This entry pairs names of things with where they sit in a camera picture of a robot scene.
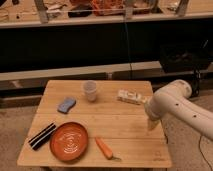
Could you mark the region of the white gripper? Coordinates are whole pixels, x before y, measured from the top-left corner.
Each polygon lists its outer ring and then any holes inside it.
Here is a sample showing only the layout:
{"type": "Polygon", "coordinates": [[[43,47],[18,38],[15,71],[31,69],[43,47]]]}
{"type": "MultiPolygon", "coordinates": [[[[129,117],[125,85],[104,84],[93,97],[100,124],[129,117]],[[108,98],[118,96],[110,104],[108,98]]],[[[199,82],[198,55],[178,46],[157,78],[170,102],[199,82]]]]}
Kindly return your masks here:
{"type": "Polygon", "coordinates": [[[161,110],[156,104],[150,102],[146,102],[144,107],[145,112],[149,117],[147,120],[147,129],[149,131],[154,130],[159,124],[158,120],[161,118],[161,110]]]}

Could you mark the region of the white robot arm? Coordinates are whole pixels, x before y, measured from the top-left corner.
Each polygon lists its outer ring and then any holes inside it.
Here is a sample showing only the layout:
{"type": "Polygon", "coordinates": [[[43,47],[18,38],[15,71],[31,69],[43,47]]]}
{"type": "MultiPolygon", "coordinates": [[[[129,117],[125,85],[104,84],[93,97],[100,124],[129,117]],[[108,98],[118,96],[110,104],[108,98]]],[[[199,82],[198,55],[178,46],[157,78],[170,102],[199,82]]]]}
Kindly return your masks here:
{"type": "Polygon", "coordinates": [[[192,87],[187,81],[175,80],[158,89],[144,108],[151,121],[169,113],[213,141],[213,112],[190,102],[191,95],[192,87]]]}

